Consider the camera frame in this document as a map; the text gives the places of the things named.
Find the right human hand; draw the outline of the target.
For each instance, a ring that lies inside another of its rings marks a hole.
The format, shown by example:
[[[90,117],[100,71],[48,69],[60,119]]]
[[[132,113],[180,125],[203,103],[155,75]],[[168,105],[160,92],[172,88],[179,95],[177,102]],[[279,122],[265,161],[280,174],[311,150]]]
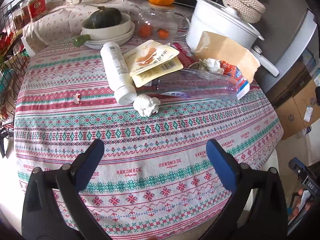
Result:
[[[288,221],[293,220],[298,216],[300,211],[308,210],[313,204],[313,199],[311,193],[306,189],[299,189],[296,195],[296,202],[291,208],[291,213],[289,214]]]

